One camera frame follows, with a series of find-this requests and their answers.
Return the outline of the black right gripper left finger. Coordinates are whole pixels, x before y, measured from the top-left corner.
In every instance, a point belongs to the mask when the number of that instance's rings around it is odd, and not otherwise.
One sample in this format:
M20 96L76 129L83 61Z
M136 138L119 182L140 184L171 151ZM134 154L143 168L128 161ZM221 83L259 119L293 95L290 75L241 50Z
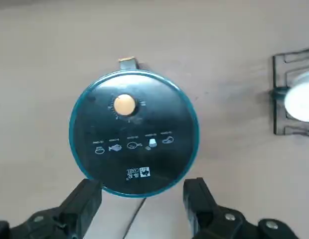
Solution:
M0 221L0 239L82 239L102 203L102 183L83 179L60 206L38 211L11 227Z

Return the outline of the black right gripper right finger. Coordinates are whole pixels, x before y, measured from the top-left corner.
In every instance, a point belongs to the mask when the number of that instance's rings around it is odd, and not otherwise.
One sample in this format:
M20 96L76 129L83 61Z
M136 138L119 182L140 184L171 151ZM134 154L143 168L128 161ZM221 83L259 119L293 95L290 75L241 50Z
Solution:
M234 209L214 200L203 178L186 179L183 202L194 239L297 239L284 222L265 218L254 225Z

